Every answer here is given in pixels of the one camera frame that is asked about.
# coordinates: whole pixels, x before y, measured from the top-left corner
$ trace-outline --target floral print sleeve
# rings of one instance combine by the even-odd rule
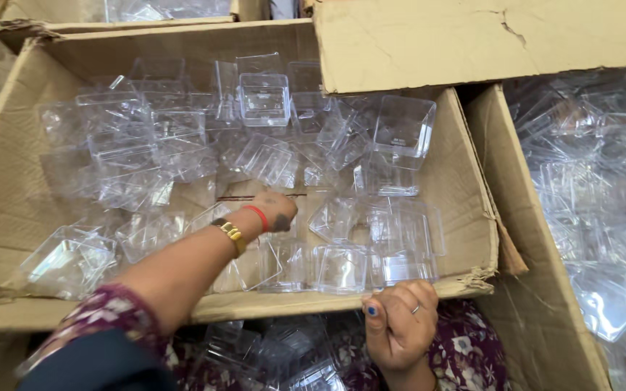
[[[427,357],[439,390],[510,390],[501,342],[474,301],[442,301],[438,315]]]

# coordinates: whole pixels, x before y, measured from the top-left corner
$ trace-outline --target gold bracelet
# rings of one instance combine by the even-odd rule
[[[243,253],[246,252],[246,246],[248,244],[243,238],[243,234],[241,234],[241,231],[239,231],[236,226],[231,224],[229,221],[226,221],[225,218],[217,218],[216,220],[212,221],[212,225],[219,227],[219,229],[222,230],[226,234],[226,236],[228,236],[228,238],[233,241],[234,245],[236,245],[236,252],[238,253],[238,255],[236,255],[236,258],[240,257]]]

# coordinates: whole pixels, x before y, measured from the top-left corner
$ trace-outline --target finger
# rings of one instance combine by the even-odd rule
[[[420,301],[420,305],[424,308],[436,308],[439,303],[439,297],[434,287],[426,280],[409,280],[400,281],[395,284],[396,287],[408,289]]]
[[[363,300],[363,304],[366,314],[366,345],[369,352],[376,357],[387,357],[390,355],[390,341],[385,308],[375,298]]]
[[[383,289],[382,294],[390,294],[401,298],[411,312],[420,304],[419,299],[410,289],[400,286],[399,284],[395,284],[394,287]]]
[[[383,305],[387,317],[387,325],[392,330],[395,339],[399,342],[406,340],[407,336],[411,334],[411,331],[419,322],[412,315],[414,308],[412,310],[409,309],[403,299],[394,294],[383,294],[382,292],[382,294],[378,294],[374,298]]]

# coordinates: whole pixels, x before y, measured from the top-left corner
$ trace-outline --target wrist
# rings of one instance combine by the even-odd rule
[[[435,390],[436,377],[429,367],[426,356],[422,356],[411,367],[402,370],[383,369],[388,387],[391,390]]]

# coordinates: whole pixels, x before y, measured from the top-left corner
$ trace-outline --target open cardboard box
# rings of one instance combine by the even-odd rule
[[[38,155],[49,147],[35,105],[73,98],[88,77],[126,73],[138,56],[210,61],[274,51],[284,63],[317,60],[312,21],[207,24],[29,41],[0,94],[0,330],[48,330],[74,306],[69,301],[20,297],[1,286],[58,226],[75,221],[66,217],[66,211],[56,209],[45,195]],[[193,80],[204,83],[210,77],[207,73],[193,76]],[[438,258],[441,279],[435,287],[443,298],[489,294],[492,286],[484,280],[494,275],[497,267],[497,225],[456,91],[422,88],[405,94],[433,98],[438,105],[430,153],[419,172],[420,198],[440,209],[447,248],[447,255]],[[231,189],[228,200],[247,199],[260,187],[251,183]],[[300,190],[294,189],[294,193],[305,194]],[[223,321],[359,307],[359,296],[233,292],[205,297],[192,320]]]
[[[466,85],[460,92],[494,203],[530,269],[493,278],[494,294],[477,298],[507,351],[512,386],[610,390],[604,355],[584,324],[544,220],[501,85]]]
[[[269,19],[269,0],[231,0],[228,16],[115,23],[105,21],[104,0],[0,0],[0,39],[18,53],[35,36]]]

